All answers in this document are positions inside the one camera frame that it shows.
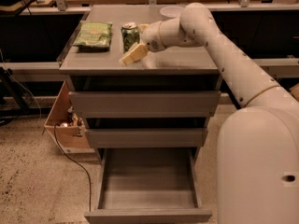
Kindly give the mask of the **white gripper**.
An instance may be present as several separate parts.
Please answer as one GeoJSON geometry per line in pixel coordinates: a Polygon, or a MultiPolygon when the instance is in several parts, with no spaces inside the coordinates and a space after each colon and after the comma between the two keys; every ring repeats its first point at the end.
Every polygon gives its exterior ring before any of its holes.
{"type": "Polygon", "coordinates": [[[149,51],[158,52],[163,50],[163,44],[160,38],[160,25],[160,21],[138,25],[144,44],[134,43],[121,57],[121,63],[123,65],[127,66],[141,60],[147,56],[149,51]]]}

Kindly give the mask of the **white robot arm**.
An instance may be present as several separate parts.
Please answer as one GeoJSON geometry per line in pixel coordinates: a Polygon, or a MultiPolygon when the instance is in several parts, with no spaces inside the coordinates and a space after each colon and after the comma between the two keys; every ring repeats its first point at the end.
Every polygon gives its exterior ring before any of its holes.
{"type": "Polygon", "coordinates": [[[299,224],[299,102],[200,3],[144,27],[121,63],[174,46],[205,47],[240,105],[218,136],[218,224],[299,224]]]}

